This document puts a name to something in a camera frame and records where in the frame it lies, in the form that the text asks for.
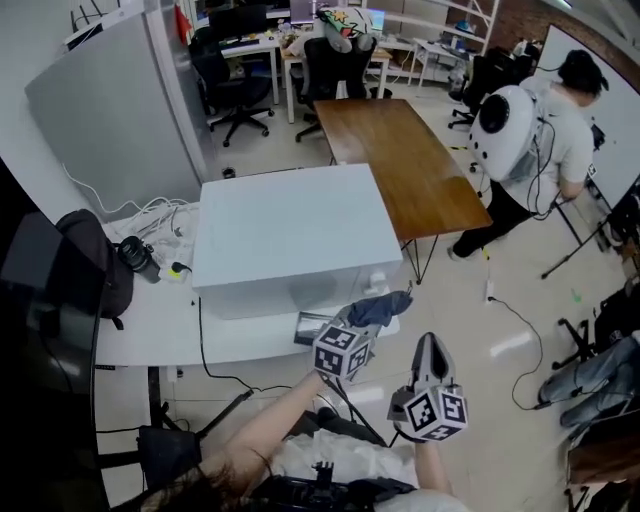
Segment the black cable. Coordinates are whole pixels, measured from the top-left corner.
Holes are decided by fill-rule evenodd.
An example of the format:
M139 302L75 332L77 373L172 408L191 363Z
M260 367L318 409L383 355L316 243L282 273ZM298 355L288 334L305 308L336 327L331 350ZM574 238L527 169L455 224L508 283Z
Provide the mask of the black cable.
M541 71L546 71L548 73L551 73L553 71L558 71L562 66L558 66L557 68L553 68L553 69L545 69L545 68L541 68L540 66L537 66L536 69L540 69Z
M188 267L187 265L185 265L184 263L180 263L179 261L174 261L171 264L171 270L173 272L175 272L176 274L179 274L183 270L188 270L189 272L191 272L193 274L193 270L191 270L191 267Z
M115 434L117 432L133 432L134 430L138 430L140 427L131 427L131 428L117 428L115 430L96 430L96 434Z
M504 301L502 301L500 299L496 299L495 297L489 297L488 300L489 300L489 302L499 302L500 304L505 306L509 311L511 311L520 320L522 320L525 324L527 324L531 328L531 330L535 333L537 338L538 338L538 343L540 345L540 359L538 361L538 364L536 364L536 367L533 370L531 370L529 372L525 372L522 375L520 375L516 379L516 381L514 382L513 387L511 388L511 400L513 400L513 403L516 404L518 406L518 408L520 408L521 410L523 410L523 411L535 411L535 410L541 409L542 407L548 407L548 406L553 405L553 404L557 404L557 403L560 403L560 402L566 402L568 400L573 400L574 398L577 398L579 396L586 396L586 395L606 394L606 395L622 395L622 396L626 396L626 397L629 397L629 396L634 397L634 396L636 396L635 393L602 393L601 390L599 390L599 391L580 391L579 393L577 393L575 395L572 393L572 396L569 396L567 398L561 398L559 400L554 400L554 401L551 401L551 402L538 403L533 407L524 407L524 406L522 406L515 398L516 386L518 385L518 383L520 382L520 380L523 377L526 377L527 375L532 375L532 374L536 373L538 371L538 369L540 368L540 366L542 365L542 361L544 360L544 347L543 347L543 344L542 344L542 337L540 336L540 333L538 333L538 331L533 327L531 322L526 320L520 313L518 313L515 309L513 309L511 306L509 306L509 304L507 304L506 302L504 302ZM627 360L623 361L622 363L620 363L616 367L616 369L619 368L620 366L622 366L623 364L627 363L627 362L628 362ZM576 373L575 372L577 372L578 366L579 365L576 365L576 370L574 370L574 383L577 383L577 381L576 381ZM607 380L607 379L603 379L595 387L598 387L605 380Z
M342 383L340 382L340 379L336 379L336 384L338 386L338 389L342 392L343 396L347 396L347 392L342 387ZM353 416L353 410L351 408L349 408L349 414L351 415L351 423L356 423L356 419Z
M376 432L376 430L369 424L369 422L364 418L364 416L362 416L360 411L356 409L356 407L349 401L349 399L347 398L347 395L346 394L343 395L340 389L338 389L338 387L331 381L329 377L323 374L320 374L320 377L325 382L325 384L329 386L329 388L347 404L347 407L349 407L350 410L353 410L353 412L356 414L356 416L358 416L362 424L365 427L367 427L369 432L371 432L371 434L380 442L380 444L386 448L387 447L386 441L382 438L382 436L380 436L380 434L378 434L378 432Z
M531 180L531 183L529 184L529 191L527 192L527 209L531 212L535 212L533 215L533 219L537 220L537 221L543 221L546 220L549 215L551 214L551 212L553 211L553 202L555 202L555 200L558 198L558 196L560 195L560 192L558 192L558 194L556 195L556 197L554 198L554 200L551 203L551 206L549 207L549 209L544 212L541 213L540 210L538 210L538 199L540 198L540 177L542 176L542 173L546 170L546 168L548 167L549 163L551 162L551 157L553 156L553 148L555 146L556 143L556 129L555 127L546 119L543 118L538 118L539 121L542 121L543 125L547 124L551 127L551 129L553 130L553 135L551 138L551 148L549 149L549 157L547 158L547 161L545 162L544 165L540 165L540 145L538 144L538 140L537 140L537 136L534 136L533 138L533 144L536 148L536 162L537 162L537 166L538 166L538 173L536 174L536 176L533 178L533 180ZM536 193L536 200L535 200L535 204L534 204L534 209L532 210L530 208L530 199L531 199L531 190L533 189L533 184L535 182L538 182L538 191Z
M236 377L235 375L214 375L209 371L207 367L207 362L204 357L204 337L202 335L202 297L198 297L198 327L200 331L200 355L202 356L202 366L207 376L211 379L228 379L235 380L242 384L248 391L258 391L260 393L264 393L265 391L270 391L272 389L291 389L291 386L271 386L268 388L258 388L255 386L249 386L245 381L243 381L240 377Z
M329 402L329 400L327 400L327 398L326 398L326 397L324 397L324 396L322 396L322 395L320 395L320 394L318 394L318 395L316 395L316 396L317 396L318 398L321 398L322 400L324 400L324 402L325 402L325 403L326 403L326 404L327 404L327 405L328 405L328 406L333 410L333 412L335 413L335 415L336 415L338 418L340 418L340 413L338 412L338 409L336 409L336 408L334 407L334 405L333 405L331 402Z
M396 439L398 439L398 436L399 436L399 435L400 435L400 432L396 431L396 435L395 435L395 436L393 436L393 439L391 439L391 442L389 443L389 448L392 448L392 447L393 447L393 445L395 444Z
M524 406L520 405L520 403L516 400L515 391L516 391L516 387L518 386L518 383L520 382L520 380L523 377L526 377L527 375L532 375L532 374L536 373L538 371L538 369L540 368L540 365L542 365L542 361L544 359L544 347L542 346L542 338L540 337L540 333L538 333L538 331L536 331L535 327L533 327L531 322L526 320L520 313L518 313L515 309L513 309L511 306L509 306L509 304L507 304L506 302L504 302L504 301L502 301L500 299L496 299L495 297L489 297L488 300L489 300L489 302L499 302L500 304L502 304L509 311L511 311L514 315L516 315L520 320L522 320L525 324L527 324L531 328L531 330L535 333L535 335L538 337L538 343L540 344L540 359L538 360L538 364L536 364L536 367L533 370L531 370L529 372L526 372L526 373L523 373L522 375L520 375L516 379L516 381L514 382L513 387L511 388L511 400L513 400L513 403L516 404L523 411L533 411L533 410L535 410L535 406L534 407L524 407Z

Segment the table leg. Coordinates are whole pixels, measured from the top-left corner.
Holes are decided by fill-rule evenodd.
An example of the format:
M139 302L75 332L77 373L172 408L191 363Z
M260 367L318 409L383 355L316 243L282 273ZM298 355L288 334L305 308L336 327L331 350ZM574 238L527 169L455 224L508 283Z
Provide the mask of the table leg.
M424 279L424 275L427 273L427 267L429 267L429 263L431 262L431 256L433 256L433 251L436 248L436 244L438 243L438 237L440 235L436 235L436 239L433 241L433 245L431 246L431 252L429 252L429 257L427 258L427 263L424 266L424 269L422 269L422 272L420 272L420 252L418 251L418 242L417 240L414 238L413 240L409 240L408 242L406 242L403 246L402 246L402 250L407 250L407 256L409 256L409 262L411 263L411 268L413 268L413 272L416 275L416 284L422 284L422 280ZM416 255L416 261L414 263L413 258L411 257L411 251L409 250L409 247L411 246L411 244L413 243L413 250L415 252Z
M273 85L273 103L278 105L280 103L280 91L278 90L278 67L276 66L276 50L271 49L269 51L271 57L271 82Z
M291 81L291 62L284 61L284 83L287 95L287 117L293 123L293 82Z
M407 85L411 85L411 80L413 79L413 68L416 66L416 55L418 55L418 48L413 47L413 60L411 61L411 71L409 71L409 80L407 80Z
M387 84L387 71L389 71L389 59L382 61L382 69L380 70L380 83L378 84L378 99L384 98L384 87Z
M149 366L147 369L147 381L149 385L149 413L151 426L162 428L162 398L160 397L160 368Z

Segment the small box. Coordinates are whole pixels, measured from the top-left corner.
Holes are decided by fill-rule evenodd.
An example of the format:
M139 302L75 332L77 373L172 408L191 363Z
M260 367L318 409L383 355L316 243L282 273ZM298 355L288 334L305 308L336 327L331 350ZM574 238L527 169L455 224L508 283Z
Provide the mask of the small box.
M438 388L427 388L407 402L405 413L416 437L443 441L468 426L464 398Z
M370 339L329 324L313 341L313 366L322 373L346 379L367 363L370 348Z

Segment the hair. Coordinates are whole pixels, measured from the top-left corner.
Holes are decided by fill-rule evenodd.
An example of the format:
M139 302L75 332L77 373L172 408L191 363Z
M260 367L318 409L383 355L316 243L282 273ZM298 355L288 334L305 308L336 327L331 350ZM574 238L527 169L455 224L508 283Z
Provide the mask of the hair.
M584 50L571 50L558 70L562 85L574 91L591 94L596 98L602 89L609 90L609 82Z
M198 469L195 479L182 479L164 490L157 511L230 512L238 508L240 498L234 489L233 473L229 467L209 477Z

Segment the white wall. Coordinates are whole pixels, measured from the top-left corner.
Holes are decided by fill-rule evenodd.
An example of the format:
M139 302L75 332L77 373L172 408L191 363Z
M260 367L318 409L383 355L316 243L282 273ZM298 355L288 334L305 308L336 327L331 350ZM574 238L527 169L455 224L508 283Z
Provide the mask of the white wall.
M622 50L628 57L630 57L636 64L640 65L640 50L638 48L634 48L631 43L625 40L620 34L609 28L602 21L590 16L584 11L578 8L578 3L576 3L576 8L569 9L567 7L563 7L557 0L542 0L543 2L555 7L556 9L561 10L562 12L568 14L572 18L581 21L588 27L591 27L593 30L598 32L600 35L608 39L614 46L618 47Z
M0 156L52 222L89 205L32 119L24 87L70 34L68 0L0 0Z

